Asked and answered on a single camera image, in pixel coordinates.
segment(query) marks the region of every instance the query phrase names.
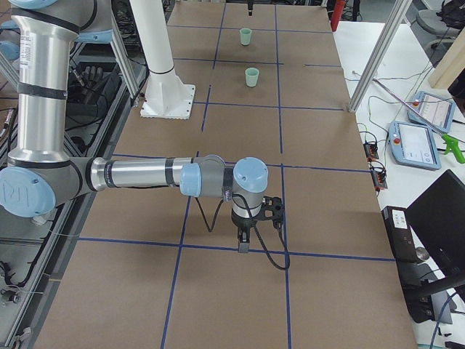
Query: green handle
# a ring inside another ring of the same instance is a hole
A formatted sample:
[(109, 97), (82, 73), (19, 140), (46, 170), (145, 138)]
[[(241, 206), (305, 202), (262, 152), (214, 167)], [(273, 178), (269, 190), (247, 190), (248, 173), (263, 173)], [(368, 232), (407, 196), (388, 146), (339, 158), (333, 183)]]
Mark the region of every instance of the green handle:
[(447, 145), (444, 154), (448, 154), (450, 151), (452, 151), (452, 154), (456, 157), (457, 162), (459, 164), (465, 164), (464, 154), (458, 147), (458, 140), (446, 134), (442, 135), (442, 138)]

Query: green cup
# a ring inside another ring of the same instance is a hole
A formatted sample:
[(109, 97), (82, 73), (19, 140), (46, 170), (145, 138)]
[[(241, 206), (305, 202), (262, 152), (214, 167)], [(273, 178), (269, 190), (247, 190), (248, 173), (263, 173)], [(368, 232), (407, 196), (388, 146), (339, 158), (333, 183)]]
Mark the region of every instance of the green cup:
[(246, 85), (248, 87), (255, 87), (259, 80), (260, 71), (257, 68), (246, 69)]
[(252, 39), (252, 30), (248, 28), (242, 28), (239, 30), (240, 33), (240, 43), (243, 46), (247, 46), (250, 44), (250, 40)]

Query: blue-edged device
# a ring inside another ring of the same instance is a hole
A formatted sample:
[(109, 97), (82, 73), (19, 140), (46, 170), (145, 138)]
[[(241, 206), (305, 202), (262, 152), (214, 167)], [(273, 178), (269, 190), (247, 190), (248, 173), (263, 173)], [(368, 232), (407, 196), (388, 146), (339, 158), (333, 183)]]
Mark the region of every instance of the blue-edged device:
[(441, 162), (428, 126), (393, 121), (389, 127), (389, 144), (398, 164), (421, 169), (440, 169)]
[[(419, 91), (415, 97), (412, 108), (416, 109), (426, 120), (435, 125), (444, 133), (448, 133), (452, 124), (456, 104), (453, 100), (432, 95), (429, 92)], [(408, 119), (417, 124), (425, 123), (414, 113), (408, 111)]]

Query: chair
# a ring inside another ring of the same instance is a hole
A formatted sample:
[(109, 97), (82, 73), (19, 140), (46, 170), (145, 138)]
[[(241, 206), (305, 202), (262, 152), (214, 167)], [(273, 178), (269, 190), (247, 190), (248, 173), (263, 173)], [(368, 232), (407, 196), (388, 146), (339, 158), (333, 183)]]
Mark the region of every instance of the chair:
[(429, 48), (436, 48), (439, 43), (454, 42), (461, 32), (460, 29), (448, 27), (436, 13), (437, 11), (434, 9), (423, 9), (416, 14), (418, 25), (426, 32), (438, 38), (426, 44), (423, 47), (425, 51)]

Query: green tool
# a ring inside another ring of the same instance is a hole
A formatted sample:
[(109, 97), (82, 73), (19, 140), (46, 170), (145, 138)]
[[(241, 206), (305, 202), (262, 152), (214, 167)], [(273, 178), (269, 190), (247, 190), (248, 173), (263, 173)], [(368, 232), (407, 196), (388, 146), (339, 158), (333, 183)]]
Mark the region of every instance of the green tool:
[(383, 89), (386, 90), (387, 93), (389, 93), (393, 98), (401, 102), (408, 110), (410, 110), (412, 113), (417, 115), (428, 127), (431, 127), (431, 129), (438, 133), (438, 135), (441, 136), (441, 138), (444, 140), (446, 144), (445, 152), (444, 154), (448, 154), (452, 151), (452, 154), (456, 157), (456, 160), (460, 164), (465, 164), (465, 157), (460, 150), (458, 146), (458, 139), (454, 138), (447, 133), (443, 132), (442, 130), (438, 129), (436, 125), (432, 124), (428, 120), (426, 120), (415, 108), (413, 108), (411, 105), (409, 105), (406, 101), (404, 101), (402, 98), (398, 97), (393, 91), (388, 89), (384, 84), (382, 84), (378, 79), (373, 79), (379, 86), (381, 86)]

